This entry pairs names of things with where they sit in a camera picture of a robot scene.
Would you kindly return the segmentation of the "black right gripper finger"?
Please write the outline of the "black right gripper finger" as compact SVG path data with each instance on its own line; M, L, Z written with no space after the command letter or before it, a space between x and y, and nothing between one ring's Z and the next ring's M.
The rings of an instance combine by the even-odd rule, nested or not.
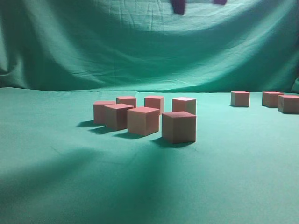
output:
M186 0L170 0L174 14L184 15Z
M227 3L227 0L213 0L213 3L218 5L225 5Z

